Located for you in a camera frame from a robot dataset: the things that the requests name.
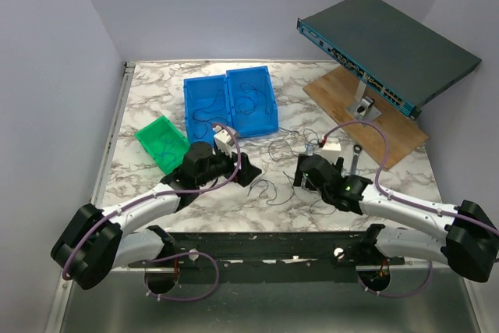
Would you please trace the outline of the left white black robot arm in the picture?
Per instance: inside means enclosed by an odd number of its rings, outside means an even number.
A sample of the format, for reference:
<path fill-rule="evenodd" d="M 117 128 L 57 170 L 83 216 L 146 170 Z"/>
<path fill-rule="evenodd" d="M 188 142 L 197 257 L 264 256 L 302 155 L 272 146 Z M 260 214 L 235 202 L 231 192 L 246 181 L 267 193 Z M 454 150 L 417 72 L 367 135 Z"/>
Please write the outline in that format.
<path fill-rule="evenodd" d="M 88 290 L 111 269 L 139 260 L 163 267 L 172 260 L 172 246 L 149 223 L 188 207 L 199 195 L 211 192 L 220 177 L 248 186 L 261 169 L 246 153 L 221 151 L 206 142 L 190 145 L 182 162 L 151 190 L 123 204 L 97 208 L 84 204 L 51 250 L 64 280 Z"/>

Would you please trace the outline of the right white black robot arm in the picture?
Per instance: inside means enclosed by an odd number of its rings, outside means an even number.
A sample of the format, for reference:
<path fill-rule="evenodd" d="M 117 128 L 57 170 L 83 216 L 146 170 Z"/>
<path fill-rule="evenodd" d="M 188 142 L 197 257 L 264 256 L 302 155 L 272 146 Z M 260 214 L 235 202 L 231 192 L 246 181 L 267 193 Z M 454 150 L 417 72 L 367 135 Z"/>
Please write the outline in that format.
<path fill-rule="evenodd" d="M 342 163 L 318 154 L 298 156 L 296 175 L 308 182 L 326 204 L 344 212 L 384 218 L 408 227 L 382 228 L 359 244 L 368 264 L 385 257 L 412 257 L 448 265 L 474 282 L 487 282 L 498 254 L 498 230 L 482 207 L 464 200 L 458 206 L 437 204 L 405 194 L 358 175 L 341 174 Z"/>

